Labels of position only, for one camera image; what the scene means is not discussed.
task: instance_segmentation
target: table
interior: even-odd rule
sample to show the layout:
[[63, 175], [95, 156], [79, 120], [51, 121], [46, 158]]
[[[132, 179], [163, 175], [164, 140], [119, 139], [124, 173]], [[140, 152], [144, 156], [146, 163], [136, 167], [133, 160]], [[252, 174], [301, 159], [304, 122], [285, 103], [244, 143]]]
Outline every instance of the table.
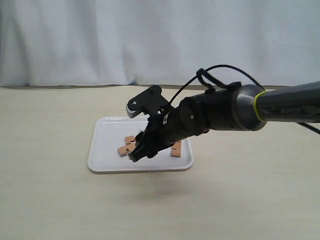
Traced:
[[192, 137], [184, 172], [92, 173], [96, 121], [144, 89], [0, 88], [0, 239], [320, 239], [320, 138], [295, 123]]

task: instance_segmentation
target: white backdrop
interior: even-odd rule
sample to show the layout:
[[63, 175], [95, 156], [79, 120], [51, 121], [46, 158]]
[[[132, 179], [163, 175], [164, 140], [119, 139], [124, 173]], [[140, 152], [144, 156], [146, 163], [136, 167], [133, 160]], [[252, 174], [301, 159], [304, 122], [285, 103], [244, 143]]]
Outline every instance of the white backdrop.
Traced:
[[215, 64], [264, 85], [315, 82], [319, 11], [319, 0], [3, 0], [0, 85], [182, 85]]

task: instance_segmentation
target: small wooden block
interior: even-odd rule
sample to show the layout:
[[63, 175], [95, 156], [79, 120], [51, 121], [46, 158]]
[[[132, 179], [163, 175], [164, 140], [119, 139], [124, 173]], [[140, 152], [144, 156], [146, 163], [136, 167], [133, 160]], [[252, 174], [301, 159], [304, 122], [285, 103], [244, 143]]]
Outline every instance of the small wooden block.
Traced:
[[118, 153], [120, 154], [121, 157], [124, 157], [131, 153], [134, 149], [136, 148], [136, 145], [134, 143], [132, 144], [127, 144], [122, 147], [118, 148]]
[[180, 158], [181, 157], [181, 141], [177, 141], [171, 147], [171, 157]]
[[124, 140], [125, 140], [125, 144], [132, 144], [136, 142], [135, 136], [126, 136]]

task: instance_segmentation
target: yellow ring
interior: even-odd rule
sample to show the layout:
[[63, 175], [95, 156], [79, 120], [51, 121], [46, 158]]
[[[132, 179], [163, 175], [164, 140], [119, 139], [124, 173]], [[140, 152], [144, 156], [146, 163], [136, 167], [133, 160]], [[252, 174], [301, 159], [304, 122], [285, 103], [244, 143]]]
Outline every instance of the yellow ring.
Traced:
[[259, 114], [258, 109], [257, 109], [257, 99], [258, 99], [258, 97], [260, 97], [260, 96], [261, 96], [262, 94], [264, 94], [265, 92], [266, 92], [266, 91], [260, 92], [258, 95], [256, 95], [256, 96], [254, 97], [254, 100], [253, 100], [253, 109], [254, 109], [256, 118], [259, 119], [261, 122], [266, 122], [266, 120], [264, 120], [264, 119], [262, 119], [262, 118], [260, 117], [260, 114]]

